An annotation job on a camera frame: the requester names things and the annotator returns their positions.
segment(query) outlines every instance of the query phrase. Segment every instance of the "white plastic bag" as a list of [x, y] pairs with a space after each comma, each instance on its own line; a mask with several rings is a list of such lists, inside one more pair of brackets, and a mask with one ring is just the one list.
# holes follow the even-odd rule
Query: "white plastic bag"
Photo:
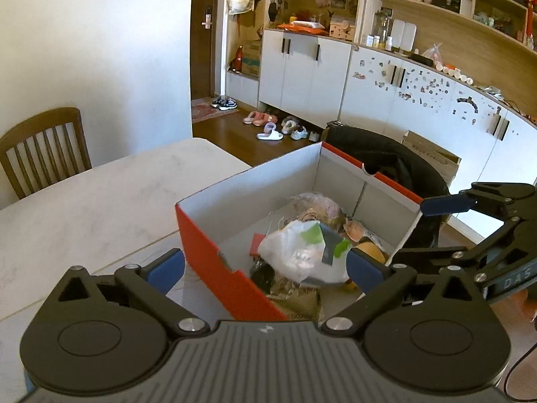
[[254, 0], [227, 0], [229, 15], [238, 15], [253, 10]]
[[440, 56], [440, 46], [442, 45], [442, 43], [440, 42], [438, 45], [433, 45], [431, 48], [429, 48], [428, 50], [425, 50], [422, 54], [423, 57], [428, 57], [429, 59], [431, 59], [433, 62], [434, 62], [434, 65], [442, 65], [444, 66], [444, 62], [442, 62], [442, 56]]
[[295, 220], [283, 230], [266, 236], [257, 251], [277, 273], [293, 282], [305, 282], [310, 286], [339, 284], [348, 279], [346, 259], [351, 248], [347, 239], [340, 239], [337, 241], [340, 244], [330, 252], [332, 262], [328, 265], [323, 262], [327, 244], [320, 222]]

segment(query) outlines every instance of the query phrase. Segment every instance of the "white cross logo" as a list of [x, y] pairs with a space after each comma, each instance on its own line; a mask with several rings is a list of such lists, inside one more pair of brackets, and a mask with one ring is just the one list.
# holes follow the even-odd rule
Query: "white cross logo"
[[259, 330], [262, 331], [263, 333], [270, 333], [274, 331], [274, 327], [272, 327], [271, 325], [265, 324], [265, 327], [260, 327]]

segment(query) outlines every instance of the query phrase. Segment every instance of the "wooden floor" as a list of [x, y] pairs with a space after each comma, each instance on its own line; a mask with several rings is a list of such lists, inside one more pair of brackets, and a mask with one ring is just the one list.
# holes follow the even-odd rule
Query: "wooden floor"
[[[193, 135], [211, 141], [252, 167], [311, 144], [304, 139], [294, 141], [290, 136], [284, 136], [281, 141], [260, 141], [256, 135], [262, 132], [262, 128], [244, 124], [242, 120], [246, 115], [246, 110], [239, 110], [223, 117], [195, 123], [192, 126]], [[447, 224], [440, 230], [439, 245], [466, 245], [468, 248], [473, 246], [470, 240]], [[492, 309], [511, 339], [510, 368], [537, 341], [537, 332], [512, 297], [495, 303]], [[511, 376], [509, 392], [520, 399], [537, 397], [537, 353], [532, 354]]]

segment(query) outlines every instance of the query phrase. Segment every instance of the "yellow round object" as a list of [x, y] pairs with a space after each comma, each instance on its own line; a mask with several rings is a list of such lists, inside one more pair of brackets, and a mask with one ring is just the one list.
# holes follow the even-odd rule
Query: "yellow round object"
[[379, 261], [381, 264], [386, 263], [386, 258], [380, 251], [380, 248], [378, 248], [374, 243], [372, 242], [362, 242], [362, 244], [358, 244], [357, 248], [362, 250], [362, 252], [367, 253], [370, 255], [374, 260]]

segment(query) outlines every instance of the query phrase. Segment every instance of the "white wall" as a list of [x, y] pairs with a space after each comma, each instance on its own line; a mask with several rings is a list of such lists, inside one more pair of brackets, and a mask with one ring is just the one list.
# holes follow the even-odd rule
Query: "white wall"
[[[191, 0], [0, 0], [0, 136], [81, 110], [93, 166], [192, 137]], [[0, 168], [0, 209], [17, 200]]]

